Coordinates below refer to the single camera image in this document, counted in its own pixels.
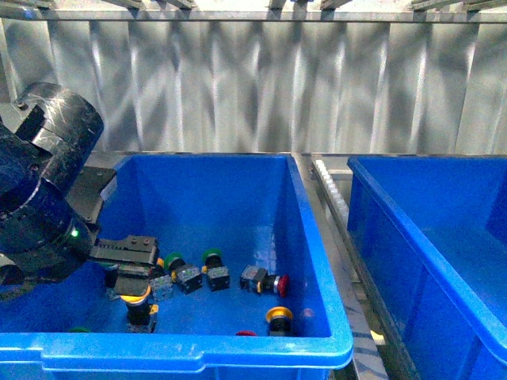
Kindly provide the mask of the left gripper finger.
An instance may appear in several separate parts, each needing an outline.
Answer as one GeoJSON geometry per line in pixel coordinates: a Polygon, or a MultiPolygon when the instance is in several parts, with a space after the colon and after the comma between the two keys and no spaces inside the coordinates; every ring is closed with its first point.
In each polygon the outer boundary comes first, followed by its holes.
{"type": "Polygon", "coordinates": [[[150,294],[151,270],[129,265],[105,265],[105,293],[109,299],[142,298],[150,294]]]}

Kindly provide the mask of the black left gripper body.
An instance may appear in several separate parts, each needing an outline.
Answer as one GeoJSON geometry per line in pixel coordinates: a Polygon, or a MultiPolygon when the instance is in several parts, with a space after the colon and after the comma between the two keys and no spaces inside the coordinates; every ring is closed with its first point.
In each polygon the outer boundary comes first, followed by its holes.
{"type": "Polygon", "coordinates": [[[122,269],[152,269],[158,261],[158,242],[154,237],[128,235],[120,240],[99,236],[99,218],[116,191],[115,169],[84,167],[67,194],[67,202],[84,220],[92,237],[89,260],[122,269]]]}

